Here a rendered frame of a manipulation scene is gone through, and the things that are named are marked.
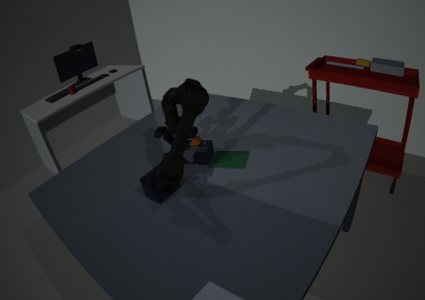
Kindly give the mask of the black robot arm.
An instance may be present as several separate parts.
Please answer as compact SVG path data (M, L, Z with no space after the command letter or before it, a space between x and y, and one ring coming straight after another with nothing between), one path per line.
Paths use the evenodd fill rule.
M163 155L159 162L152 184L164 195L170 187L179 187L184 171L182 155L193 127L196 116L204 111L208 104L207 90L195 79L186 79L179 87L172 87L162 100L165 120L171 121L179 117L176 104L182 106L182 114L176 129L169 153Z

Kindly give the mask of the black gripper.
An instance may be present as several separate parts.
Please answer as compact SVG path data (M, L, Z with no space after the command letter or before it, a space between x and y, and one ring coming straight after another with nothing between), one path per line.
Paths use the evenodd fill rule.
M163 135L163 139L166 140L172 146L173 135L175 135L176 129L179 124L179 119L180 117L171 121L166 120L165 125L167 125L168 129L165 126L159 126L154 132L155 138L161 138L161 136ZM197 132L197 127L192 127L189 138L195 138Z

